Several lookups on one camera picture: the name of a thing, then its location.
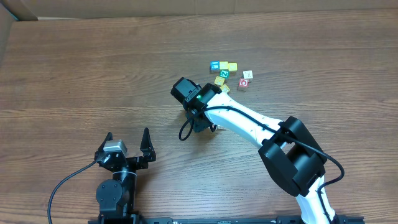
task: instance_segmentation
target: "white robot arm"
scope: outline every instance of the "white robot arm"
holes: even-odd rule
[[[202,88],[185,78],[181,78],[173,86],[171,94],[181,102],[187,111],[187,117],[192,114],[201,115],[194,116],[195,119],[191,120],[194,132],[202,131],[212,124],[221,125],[255,145],[271,178],[284,191],[295,196],[304,223],[327,224],[334,219],[335,211],[330,207],[325,190],[322,189],[324,207],[317,192],[324,182],[323,165],[326,158],[298,145],[285,154],[282,148],[287,144],[286,140],[276,134],[292,136],[322,151],[301,121],[293,117],[285,122],[269,118],[237,103],[212,84]],[[244,113],[265,124],[268,129],[258,125]]]
[[[275,131],[279,130],[279,123],[282,122],[279,119],[269,118],[267,116],[263,116],[249,108],[239,104],[238,102],[232,100],[226,93],[222,92],[216,94],[208,103],[208,108],[214,106],[232,106],[233,108],[237,108],[246,114],[252,116],[258,121],[261,121],[264,124],[267,124],[268,127],[274,129]],[[227,129],[235,132],[236,134],[242,136],[244,139],[251,142],[258,149],[262,147],[262,142],[264,139],[270,139],[273,137],[274,133],[263,130],[262,127],[258,126],[256,123],[252,122],[247,117],[242,114],[226,109],[219,110],[209,110],[205,112],[206,117],[213,124],[221,125],[226,127]],[[324,214],[321,202],[317,195],[318,187],[323,184],[324,176],[319,177],[310,187],[309,193],[304,197],[302,195],[296,196],[296,200],[301,209],[302,220],[306,224],[327,224],[329,223],[327,217]],[[328,197],[326,196],[325,189],[322,189],[322,199],[325,203],[325,207],[328,211],[330,219],[333,220],[335,216],[335,211],[330,207],[328,202]]]

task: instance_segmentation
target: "wood grain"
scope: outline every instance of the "wood grain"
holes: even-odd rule
[[[145,127],[156,162],[140,170],[147,217],[298,215],[257,150],[231,131],[178,140],[172,85],[205,84],[211,60],[253,70],[231,97],[273,118],[301,119],[346,177],[327,188],[337,213],[398,222],[398,11],[323,11],[14,23],[0,69],[0,223],[46,223],[49,195],[90,163],[106,133],[139,154]],[[326,178],[338,169],[326,163]],[[64,184],[54,223],[98,214],[98,167]]]

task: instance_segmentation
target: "white block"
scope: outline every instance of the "white block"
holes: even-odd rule
[[[252,82],[253,81],[253,72],[251,70],[250,71],[244,71],[242,78],[248,80],[249,82]]]

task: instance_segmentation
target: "small robot arm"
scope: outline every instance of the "small robot arm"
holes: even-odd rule
[[[147,169],[149,162],[156,161],[148,128],[144,130],[140,151],[142,156],[128,158],[124,142],[114,140],[112,133],[108,133],[94,160],[113,173],[112,179],[99,184],[96,191],[99,217],[89,224],[139,224],[139,214],[134,210],[137,170]]]
[[[221,125],[255,145],[274,182],[296,198],[304,223],[324,224],[334,220],[335,211],[330,207],[325,190],[322,189],[323,205],[317,192],[324,183],[323,165],[327,159],[298,144],[285,154],[282,148],[292,142],[276,134],[288,135],[322,152],[300,120],[294,117],[289,117],[286,121],[269,118],[237,103],[217,86],[208,83],[202,88],[186,78],[181,78],[173,86],[171,94],[183,105],[187,117],[201,114],[190,120],[194,132],[200,132],[213,124]],[[227,107],[236,108],[243,113]],[[260,121],[274,132],[264,129],[249,117]]]

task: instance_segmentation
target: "toy block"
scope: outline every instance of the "toy block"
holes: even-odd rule
[[[220,70],[228,70],[228,62],[220,62]]]
[[[229,71],[227,71],[227,70],[220,71],[220,77],[225,78],[225,81],[226,81],[229,77]]]
[[[219,71],[220,71],[220,62],[219,61],[210,62],[210,72],[218,73]]]
[[[220,87],[220,89],[221,89],[221,91],[223,91],[224,93],[228,93],[229,91],[231,91],[229,88],[228,88],[228,86],[227,85],[222,85],[221,87]]]
[[[236,74],[236,71],[238,71],[238,64],[237,63],[228,63],[228,71],[231,75]]]
[[[242,78],[247,79],[249,82],[252,82],[253,81],[253,72],[251,70],[244,71]]]
[[[248,86],[249,86],[249,81],[248,80],[245,80],[244,78],[241,78],[239,80],[238,90],[247,91],[248,90]]]
[[[216,77],[216,80],[214,81],[214,84],[216,84],[216,86],[222,86],[222,85],[224,85],[224,82],[225,82],[225,78]]]

